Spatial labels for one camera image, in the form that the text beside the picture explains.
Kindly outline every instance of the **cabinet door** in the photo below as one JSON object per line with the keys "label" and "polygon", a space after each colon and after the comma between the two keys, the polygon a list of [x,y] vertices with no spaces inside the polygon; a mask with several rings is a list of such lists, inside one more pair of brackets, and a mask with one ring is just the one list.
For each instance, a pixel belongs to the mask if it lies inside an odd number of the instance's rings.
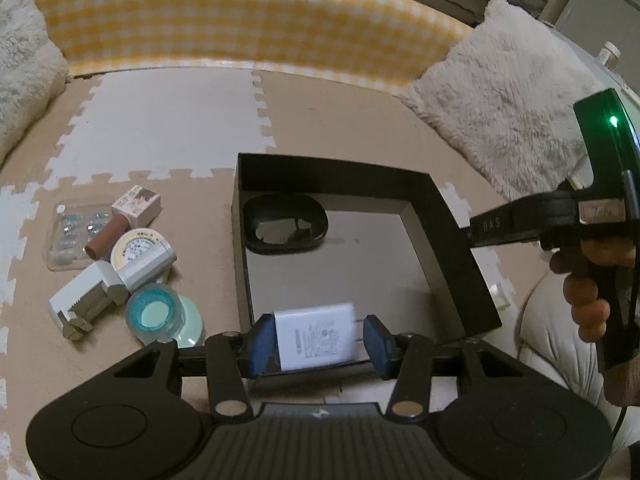
{"label": "cabinet door", "polygon": [[616,66],[625,82],[640,92],[640,9],[628,0],[569,0],[556,29],[592,56],[605,41],[620,49]]}

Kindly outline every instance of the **yellow checkered fabric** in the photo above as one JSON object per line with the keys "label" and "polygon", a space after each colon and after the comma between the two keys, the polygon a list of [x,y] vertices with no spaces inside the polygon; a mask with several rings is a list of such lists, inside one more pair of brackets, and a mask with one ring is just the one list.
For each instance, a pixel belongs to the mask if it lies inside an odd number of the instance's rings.
{"label": "yellow checkered fabric", "polygon": [[71,74],[231,66],[397,94],[471,29],[412,0],[36,0]]}

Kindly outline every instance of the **black handle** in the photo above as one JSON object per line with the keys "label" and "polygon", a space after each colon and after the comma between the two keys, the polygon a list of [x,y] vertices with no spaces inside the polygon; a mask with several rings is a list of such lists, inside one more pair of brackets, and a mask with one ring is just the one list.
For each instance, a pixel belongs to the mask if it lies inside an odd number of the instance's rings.
{"label": "black handle", "polygon": [[601,267],[589,262],[589,276],[598,285],[598,297],[609,303],[607,330],[597,343],[598,370],[603,372],[633,357],[638,327],[628,325],[629,305],[620,303],[616,289],[617,267]]}

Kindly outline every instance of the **human hand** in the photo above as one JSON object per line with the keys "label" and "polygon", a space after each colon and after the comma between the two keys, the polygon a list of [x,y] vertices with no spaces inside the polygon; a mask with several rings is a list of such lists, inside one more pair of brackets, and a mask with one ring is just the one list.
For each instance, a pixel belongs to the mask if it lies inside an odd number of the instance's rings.
{"label": "human hand", "polygon": [[[549,267],[556,274],[570,274],[562,291],[571,304],[571,316],[584,342],[602,338],[609,319],[609,303],[598,298],[598,287],[588,277],[588,260],[600,266],[633,267],[636,250],[630,238],[585,240],[580,249],[554,254]],[[640,405],[640,356],[603,373],[605,398],[616,406]]]}

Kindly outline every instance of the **brown tube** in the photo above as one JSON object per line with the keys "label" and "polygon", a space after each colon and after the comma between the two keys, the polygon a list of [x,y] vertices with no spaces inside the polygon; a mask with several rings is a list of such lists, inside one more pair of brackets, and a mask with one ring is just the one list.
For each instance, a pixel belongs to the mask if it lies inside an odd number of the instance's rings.
{"label": "brown tube", "polygon": [[95,235],[85,247],[84,252],[94,261],[99,260],[111,251],[118,239],[131,229],[129,219],[121,214],[114,215],[109,223]]}

